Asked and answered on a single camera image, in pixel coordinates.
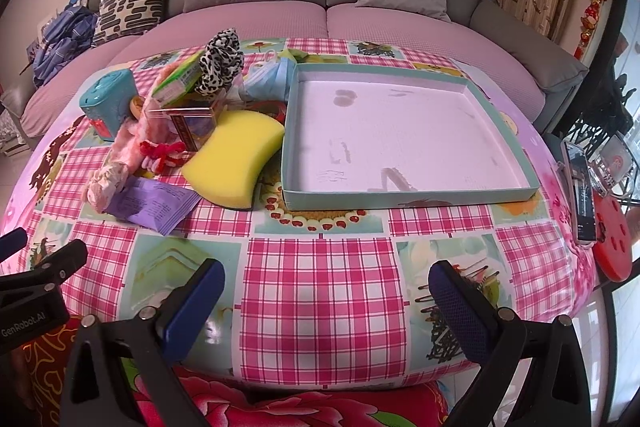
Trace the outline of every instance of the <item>blue face mask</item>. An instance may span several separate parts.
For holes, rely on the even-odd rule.
[[[245,102],[287,102],[291,82],[297,73],[298,65],[295,61],[286,57],[278,58],[273,54],[268,60],[257,62],[249,68],[249,74],[239,87],[240,98]]]

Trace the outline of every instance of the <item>bolt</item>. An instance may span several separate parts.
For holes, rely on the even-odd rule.
[[[80,321],[83,328],[89,328],[95,324],[95,315],[85,315]]]
[[[573,326],[573,324],[574,324],[569,315],[559,315],[558,321],[563,326]]]
[[[144,321],[148,321],[152,319],[156,315],[156,309],[153,306],[145,306],[138,313],[138,317],[140,317]]]
[[[498,310],[498,317],[504,321],[512,321],[516,317],[516,314],[510,308],[500,308]]]

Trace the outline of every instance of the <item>pink plaid tablecloth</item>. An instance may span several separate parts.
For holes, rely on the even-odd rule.
[[[66,304],[74,314],[113,320],[157,305],[204,259],[215,257],[225,266],[225,290],[186,363],[225,378],[287,388],[412,385],[469,366],[454,344],[448,355],[438,351],[443,340],[416,307],[421,277],[437,259],[462,267],[476,259],[491,265],[501,274],[497,303],[523,319],[549,321],[585,302],[595,281],[593,257],[572,240],[555,162],[532,125],[482,71],[372,42],[263,39],[242,47],[245,72],[268,51],[288,47],[310,54],[310,62],[465,76],[514,130],[542,189],[530,201],[505,205],[289,212],[278,190],[279,172],[266,169],[254,210],[202,200],[164,238],[82,204],[82,186],[104,162],[109,144],[79,118],[78,101],[72,100],[16,185],[2,230],[23,226],[30,244],[0,270],[23,271],[82,239],[90,257],[63,285]],[[134,72],[139,92],[146,94],[162,66],[195,51],[121,67]],[[177,169],[159,179],[189,186]]]

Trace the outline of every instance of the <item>sofa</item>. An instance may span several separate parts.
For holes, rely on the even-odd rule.
[[[27,71],[5,86],[2,103],[24,133],[43,135],[95,71],[189,46],[234,26],[241,39],[332,38],[372,41],[447,55],[491,77],[540,131],[562,115],[587,72],[578,60],[489,0],[447,0],[452,22],[399,10],[356,7],[357,0],[280,0],[213,6],[183,13],[167,0],[164,22],[140,36],[89,49],[44,87]],[[98,11],[99,0],[88,7]]]

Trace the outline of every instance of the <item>purple wrapper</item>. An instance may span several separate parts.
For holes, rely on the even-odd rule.
[[[188,188],[130,177],[106,211],[118,219],[169,235],[201,199]]]

